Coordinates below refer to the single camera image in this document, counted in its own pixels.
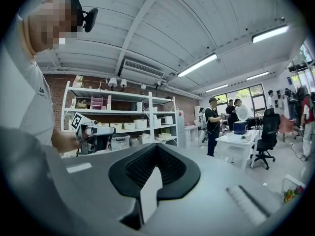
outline office chair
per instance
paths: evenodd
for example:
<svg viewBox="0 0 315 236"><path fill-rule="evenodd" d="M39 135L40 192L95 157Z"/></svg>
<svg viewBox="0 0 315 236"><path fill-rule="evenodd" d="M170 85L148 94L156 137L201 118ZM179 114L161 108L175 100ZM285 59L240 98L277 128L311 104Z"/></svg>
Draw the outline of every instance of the office chair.
<svg viewBox="0 0 315 236"><path fill-rule="evenodd" d="M273 162L276 160L274 156L271 156L268 152L269 149L273 149L277 143L277 132L278 126L280 124L279 114L275 114L274 109L268 109L264 113L263 118L263 129L261 134L261 139L257 141L257 151L255 161L262 159L266 164L266 169L269 169L269 165L266 158L272 158Z"/></svg>

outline flowers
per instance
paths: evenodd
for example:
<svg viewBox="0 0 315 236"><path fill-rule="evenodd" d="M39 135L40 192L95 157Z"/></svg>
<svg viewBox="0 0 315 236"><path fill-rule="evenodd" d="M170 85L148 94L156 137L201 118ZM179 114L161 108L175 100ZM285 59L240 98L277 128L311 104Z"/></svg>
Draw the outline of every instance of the flowers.
<svg viewBox="0 0 315 236"><path fill-rule="evenodd" d="M288 189L283 195L284 196L284 202L285 203L288 202L289 200L291 200L295 196L300 195L303 191L304 191L304 188L302 186L297 186L295 188L295 190Z"/></svg>

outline red brick wall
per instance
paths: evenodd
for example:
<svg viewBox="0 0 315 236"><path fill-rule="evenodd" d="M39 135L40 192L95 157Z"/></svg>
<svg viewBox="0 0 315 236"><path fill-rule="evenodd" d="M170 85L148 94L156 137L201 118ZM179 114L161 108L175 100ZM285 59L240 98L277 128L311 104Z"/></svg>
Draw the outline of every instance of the red brick wall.
<svg viewBox="0 0 315 236"><path fill-rule="evenodd" d="M67 81L71 81L70 85L72 85L72 82L74 81L75 75L45 75L46 81L50 87L51 97L53 101L53 109L54 109L54 115L55 115L55 125L56 128L60 130L61 128L61 109L63 104L63 95L65 86L67 84ZM92 88L98 88L99 82L101 78L97 77L84 77L84 87L88 88L89 86L92 86ZM102 89L109 89L108 85L105 83L102 83ZM148 95L148 92L151 91L152 95L156 95L156 91L153 88L148 88L148 90L141 90L139 85L130 85L125 88L125 92L129 93L137 93L140 94L140 92L143 91L145 95ZM175 97L176 106L179 107L180 110L184 111L184 118L185 118L185 124L193 124L194 117L194 106L198 106L199 102L198 100L194 100L185 96L181 96L178 94L174 94L171 92L166 91L157 91L157 96L161 98L165 98L167 96L169 97ZM66 107L70 107L71 100L74 97L72 93L68 93L67 99L66 99ZM172 107L172 104L166 104L165 110L168 111ZM128 110L130 108L130 103L128 102L112 102L112 109L116 110ZM96 119L101 122L121 122L121 121L128 121L133 120L134 116L87 116L88 118ZM67 122L64 123L64 128L67 129Z"/></svg>

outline cable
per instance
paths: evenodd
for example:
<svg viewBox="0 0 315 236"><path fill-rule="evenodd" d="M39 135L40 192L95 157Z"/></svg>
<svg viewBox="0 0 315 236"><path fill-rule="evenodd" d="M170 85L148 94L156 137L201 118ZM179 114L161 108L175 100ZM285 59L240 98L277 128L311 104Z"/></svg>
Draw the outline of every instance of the cable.
<svg viewBox="0 0 315 236"><path fill-rule="evenodd" d="M306 157L305 157L304 155L301 155L300 157L298 157L297 154L296 154L296 152L295 152L295 150L293 149L293 145L294 145L294 144L291 144L291 145L290 145L290 148L291 148L291 150L293 150L295 156L296 156L297 158L299 158L302 162L305 162L305 161L306 161Z"/></svg>

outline ceiling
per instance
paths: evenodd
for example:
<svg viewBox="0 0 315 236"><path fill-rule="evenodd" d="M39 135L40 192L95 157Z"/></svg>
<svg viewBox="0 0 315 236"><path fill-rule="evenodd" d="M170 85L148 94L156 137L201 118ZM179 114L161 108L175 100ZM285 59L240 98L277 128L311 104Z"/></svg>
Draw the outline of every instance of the ceiling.
<svg viewBox="0 0 315 236"><path fill-rule="evenodd" d="M80 0L85 11L96 7L93 30L36 61L45 73L62 70L117 75L124 58L164 73L169 86L202 94L207 89L245 80L261 71L283 71L306 34L304 21L288 0ZM283 25L289 31L252 43L252 35ZM216 53L218 59L177 74ZM122 69L121 77L153 84L146 76Z"/></svg>

